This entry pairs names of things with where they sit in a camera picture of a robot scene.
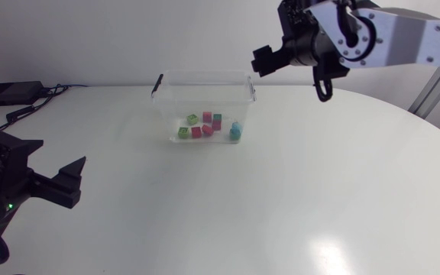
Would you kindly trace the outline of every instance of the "lime green cube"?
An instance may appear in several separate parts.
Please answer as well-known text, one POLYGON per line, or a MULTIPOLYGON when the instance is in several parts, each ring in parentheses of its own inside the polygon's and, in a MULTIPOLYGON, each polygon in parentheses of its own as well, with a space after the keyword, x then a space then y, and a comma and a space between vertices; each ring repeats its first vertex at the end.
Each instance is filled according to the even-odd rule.
POLYGON ((198 123, 199 118, 196 115, 189 115, 188 116, 188 123, 189 125, 195 125, 196 123, 198 123))
POLYGON ((181 127, 180 130, 177 132, 177 135, 180 136, 180 138, 182 139, 189 138, 189 128, 181 127))

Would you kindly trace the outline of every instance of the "white wall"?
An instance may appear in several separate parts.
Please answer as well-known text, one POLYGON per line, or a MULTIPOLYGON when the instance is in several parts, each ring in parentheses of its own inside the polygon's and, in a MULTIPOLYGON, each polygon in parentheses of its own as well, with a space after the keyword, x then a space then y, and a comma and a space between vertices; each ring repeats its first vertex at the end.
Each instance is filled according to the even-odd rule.
MULTIPOLYGON (((252 50, 281 45, 280 0, 0 0, 0 82, 153 84, 168 69, 251 70, 252 50)), ((440 17, 440 1, 379 0, 440 17)), ((353 70, 337 88, 408 108, 435 69, 353 70)), ((256 84, 312 84, 290 67, 256 84)), ((440 111, 432 122, 440 126, 440 111)))

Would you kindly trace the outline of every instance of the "teal block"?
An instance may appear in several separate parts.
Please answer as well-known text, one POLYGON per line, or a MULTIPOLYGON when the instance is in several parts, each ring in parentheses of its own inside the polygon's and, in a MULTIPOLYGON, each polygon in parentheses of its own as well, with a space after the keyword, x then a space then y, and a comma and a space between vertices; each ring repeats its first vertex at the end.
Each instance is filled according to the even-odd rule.
POLYGON ((241 131, 238 129, 230 129, 230 139, 233 141, 238 141, 241 139, 241 131))
POLYGON ((180 136, 180 138, 182 139, 189 138, 189 128, 181 127, 180 130, 177 132, 177 135, 180 136))
POLYGON ((199 118, 196 115, 188 115, 187 119, 188 119, 189 125, 195 125, 199 121, 199 118))
POLYGON ((222 114, 214 114, 214 115, 213 115, 213 120, 219 120, 219 121, 222 121, 222 114))
POLYGON ((232 129, 237 129, 240 132, 242 132, 242 125, 238 122, 234 122, 234 123, 232 123, 232 129))

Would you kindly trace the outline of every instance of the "green block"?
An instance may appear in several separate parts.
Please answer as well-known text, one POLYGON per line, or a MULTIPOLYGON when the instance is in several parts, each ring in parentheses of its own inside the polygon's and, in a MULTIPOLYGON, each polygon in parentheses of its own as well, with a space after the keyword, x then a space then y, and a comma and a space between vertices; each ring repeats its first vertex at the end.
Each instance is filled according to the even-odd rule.
POLYGON ((241 139, 241 131, 236 128, 230 129, 230 139, 233 141, 238 141, 241 139))
POLYGON ((189 115, 188 116, 188 123, 189 125, 195 125, 196 123, 198 123, 199 118, 196 115, 189 115))
POLYGON ((177 135, 180 136, 182 139, 189 138, 189 128, 181 127, 180 130, 177 132, 177 135))

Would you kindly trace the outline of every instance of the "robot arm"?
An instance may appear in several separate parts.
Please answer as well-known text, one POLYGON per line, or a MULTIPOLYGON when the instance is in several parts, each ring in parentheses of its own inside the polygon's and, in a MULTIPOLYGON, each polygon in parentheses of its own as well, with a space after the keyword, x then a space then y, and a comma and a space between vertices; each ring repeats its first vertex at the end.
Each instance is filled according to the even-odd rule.
POLYGON ((440 19, 431 15, 344 0, 283 0, 278 13, 283 46, 275 53, 269 46, 254 51, 254 71, 266 76, 287 65, 313 66, 323 102, 332 96, 331 80, 347 76, 349 69, 440 66, 440 19))

